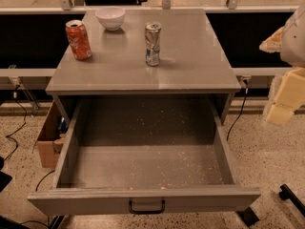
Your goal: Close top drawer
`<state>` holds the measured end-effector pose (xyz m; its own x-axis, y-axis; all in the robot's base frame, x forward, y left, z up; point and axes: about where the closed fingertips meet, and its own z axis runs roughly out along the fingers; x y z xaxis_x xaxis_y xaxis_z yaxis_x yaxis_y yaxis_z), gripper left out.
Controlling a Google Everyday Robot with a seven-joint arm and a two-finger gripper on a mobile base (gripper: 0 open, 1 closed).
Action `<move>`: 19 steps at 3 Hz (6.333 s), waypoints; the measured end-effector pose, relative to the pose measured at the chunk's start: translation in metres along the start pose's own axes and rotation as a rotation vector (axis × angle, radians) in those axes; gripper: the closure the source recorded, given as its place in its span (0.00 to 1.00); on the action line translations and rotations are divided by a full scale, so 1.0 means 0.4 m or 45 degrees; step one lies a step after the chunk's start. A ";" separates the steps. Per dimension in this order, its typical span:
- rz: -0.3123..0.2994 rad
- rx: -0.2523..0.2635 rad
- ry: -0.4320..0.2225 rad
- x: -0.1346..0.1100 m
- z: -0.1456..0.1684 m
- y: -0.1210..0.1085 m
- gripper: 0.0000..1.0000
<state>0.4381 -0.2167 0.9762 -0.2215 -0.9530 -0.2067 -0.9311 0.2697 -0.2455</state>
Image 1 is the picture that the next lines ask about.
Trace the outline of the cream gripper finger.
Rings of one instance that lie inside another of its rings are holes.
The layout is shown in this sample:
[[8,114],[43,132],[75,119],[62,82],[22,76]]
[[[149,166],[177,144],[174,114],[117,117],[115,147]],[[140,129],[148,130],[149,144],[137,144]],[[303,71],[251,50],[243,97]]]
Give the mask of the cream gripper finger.
[[275,96],[266,113],[266,121],[285,125],[295,111],[305,104],[305,69],[292,68],[274,83]]

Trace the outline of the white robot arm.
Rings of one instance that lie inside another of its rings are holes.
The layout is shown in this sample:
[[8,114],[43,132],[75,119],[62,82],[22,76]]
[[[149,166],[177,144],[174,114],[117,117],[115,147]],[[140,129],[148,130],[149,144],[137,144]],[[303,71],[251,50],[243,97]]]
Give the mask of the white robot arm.
[[283,126],[305,104],[305,4],[283,27],[264,40],[259,49],[268,53],[279,52],[280,59],[292,66],[274,78],[264,110],[266,122]]

